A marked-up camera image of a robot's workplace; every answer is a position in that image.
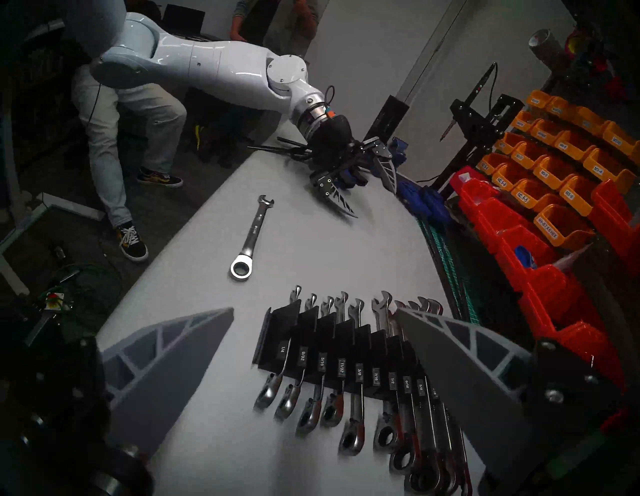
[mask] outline sneaker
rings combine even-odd
[[[146,167],[140,167],[138,182],[142,182],[144,184],[159,184],[160,186],[166,186],[168,188],[179,188],[182,186],[182,179],[179,177],[156,172],[155,170],[150,170]]]
[[[140,240],[132,221],[116,227],[118,244],[124,256],[133,262],[143,262],[149,256],[147,246]]]

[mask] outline table surface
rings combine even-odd
[[[275,136],[302,141],[288,122],[266,144],[278,145]],[[451,315],[420,227],[380,180],[371,177],[366,187],[345,193],[359,215],[352,219],[312,194],[309,173],[286,157],[251,155],[151,263],[97,336],[104,350],[155,323],[234,308],[235,320],[198,390],[150,462],[157,496],[403,494],[403,478],[389,474],[388,456],[371,449],[381,402],[365,400],[367,441],[353,458],[337,452],[344,421],[294,436],[311,385],[303,385],[299,405],[283,424],[273,413],[287,378],[267,410],[253,409],[267,375],[251,365],[264,313],[288,304],[296,284],[303,301],[312,292],[320,300],[341,291],[350,303],[364,300],[362,320],[373,329],[370,301],[381,298],[381,290],[404,302],[434,298]],[[260,232],[253,273],[238,282],[229,266],[259,195],[275,205]],[[348,405],[346,397],[345,419]],[[477,487],[484,466],[468,442],[467,454]]]

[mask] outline jeans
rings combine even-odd
[[[99,94],[98,88],[89,66],[80,66],[74,75],[71,97],[89,139],[89,164],[95,189],[115,227],[131,221],[118,160],[117,103],[147,118],[148,147],[142,166],[161,173],[171,169],[187,111],[157,84],[144,84],[130,90],[101,86]]]

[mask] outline white wall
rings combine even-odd
[[[474,85],[496,61],[498,80],[493,102],[501,93],[524,101],[550,75],[531,53],[529,37],[540,28],[550,28],[561,44],[571,33],[573,21],[561,0],[469,0],[453,24],[440,50],[420,80],[420,90],[396,136],[409,143],[407,162],[399,172],[413,180],[440,173],[465,139],[456,125],[439,143],[451,121],[449,106],[465,100]],[[487,114],[490,83],[473,103]]]
[[[331,107],[362,139],[396,95],[449,0],[331,0],[305,59],[310,83],[335,86]]]

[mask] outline wrench head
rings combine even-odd
[[[266,198],[267,198],[266,195],[258,196],[258,203],[267,205],[267,208],[270,209],[275,202],[273,200],[267,200]]]
[[[231,264],[230,271],[231,275],[239,281],[249,279],[249,276],[253,271],[253,261],[251,260],[251,257],[240,253],[240,255],[238,255]]]

